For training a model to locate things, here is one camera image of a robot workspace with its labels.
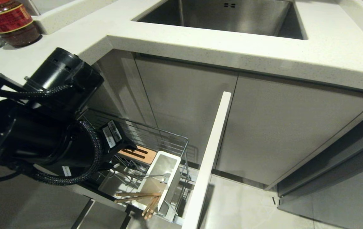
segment chopsticks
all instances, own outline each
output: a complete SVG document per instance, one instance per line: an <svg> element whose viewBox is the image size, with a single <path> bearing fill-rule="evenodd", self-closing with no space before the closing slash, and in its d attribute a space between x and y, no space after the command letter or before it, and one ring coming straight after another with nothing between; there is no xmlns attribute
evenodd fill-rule
<svg viewBox="0 0 363 229"><path fill-rule="evenodd" d="M145 210L142 212L142 216L145 216L145 220L152 218L155 213L155 209L159 204L161 193L138 193L138 192L120 192L116 194L117 197L130 197L115 200L115 203L122 203L132 200L140 200L145 198L152 198L150 203L146 206Z"/></svg>

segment barcode label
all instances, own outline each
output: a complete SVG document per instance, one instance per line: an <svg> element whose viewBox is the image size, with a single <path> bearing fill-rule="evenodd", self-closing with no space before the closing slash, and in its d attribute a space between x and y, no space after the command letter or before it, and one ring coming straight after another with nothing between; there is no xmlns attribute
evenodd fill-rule
<svg viewBox="0 0 363 229"><path fill-rule="evenodd" d="M103 133L104 133L104 135L106 137L106 141L108 142L109 147L113 148L116 145L116 143L115 143L115 140L113 139L113 136L112 136L109 128L104 127L103 128Z"/></svg>
<svg viewBox="0 0 363 229"><path fill-rule="evenodd" d="M119 142L122 140L122 136L121 134L119 133L119 130L118 128L116 127L115 125L115 122L113 122L112 120L109 121L108 123L108 127L109 129L111 130L112 134L113 134L113 137L115 138L115 142Z"/></svg>
<svg viewBox="0 0 363 229"><path fill-rule="evenodd" d="M68 166L62 166L63 167L63 172L64 172L64 175L66 177L71 177L71 171L70 171L70 168L68 168Z"/></svg>

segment kitchen counter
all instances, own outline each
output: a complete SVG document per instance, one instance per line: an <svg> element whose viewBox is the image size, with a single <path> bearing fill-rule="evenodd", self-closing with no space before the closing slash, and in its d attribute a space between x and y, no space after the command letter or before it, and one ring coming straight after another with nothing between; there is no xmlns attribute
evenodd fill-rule
<svg viewBox="0 0 363 229"><path fill-rule="evenodd" d="M334 0L295 0L306 40L135 20L165 0L118 0L25 48L0 48L0 72L24 84L56 47L93 64L111 49L363 90L363 32Z"/></svg>

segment sauce jar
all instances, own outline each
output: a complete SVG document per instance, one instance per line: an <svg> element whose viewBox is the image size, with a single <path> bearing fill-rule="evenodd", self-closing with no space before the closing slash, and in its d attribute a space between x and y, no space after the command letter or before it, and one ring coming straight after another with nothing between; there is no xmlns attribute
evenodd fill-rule
<svg viewBox="0 0 363 229"><path fill-rule="evenodd" d="M0 36L13 47L35 43L41 36L22 3L0 0Z"/></svg>

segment gray cabinet door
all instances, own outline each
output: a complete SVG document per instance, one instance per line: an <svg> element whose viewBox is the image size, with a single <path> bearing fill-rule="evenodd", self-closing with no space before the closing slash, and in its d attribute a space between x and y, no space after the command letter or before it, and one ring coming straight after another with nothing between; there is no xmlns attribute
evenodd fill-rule
<svg viewBox="0 0 363 229"><path fill-rule="evenodd" d="M189 138L188 160L201 164L223 91L238 74L193 64L137 58L158 128Z"/></svg>
<svg viewBox="0 0 363 229"><path fill-rule="evenodd" d="M216 168L272 184L363 112L363 93L240 74Z"/></svg>

